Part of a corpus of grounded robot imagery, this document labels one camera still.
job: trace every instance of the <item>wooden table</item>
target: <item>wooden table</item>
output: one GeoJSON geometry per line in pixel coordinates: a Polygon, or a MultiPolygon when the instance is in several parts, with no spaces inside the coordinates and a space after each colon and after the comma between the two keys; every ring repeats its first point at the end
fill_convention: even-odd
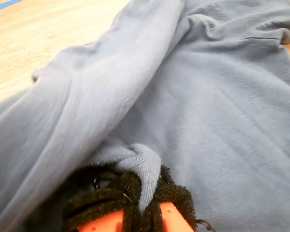
{"type": "Polygon", "coordinates": [[[65,46],[106,31],[127,0],[22,0],[0,10],[0,101],[65,46]]]}

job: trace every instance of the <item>gray sweatshirt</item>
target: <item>gray sweatshirt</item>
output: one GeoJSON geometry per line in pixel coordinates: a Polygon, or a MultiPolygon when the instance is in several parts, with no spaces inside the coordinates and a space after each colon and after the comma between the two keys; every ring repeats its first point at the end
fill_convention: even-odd
{"type": "Polygon", "coordinates": [[[290,232],[287,41],[289,0],[130,0],[0,104],[0,232],[59,232],[79,189],[52,193],[105,163],[139,175],[140,210],[162,163],[218,232],[290,232]]]}

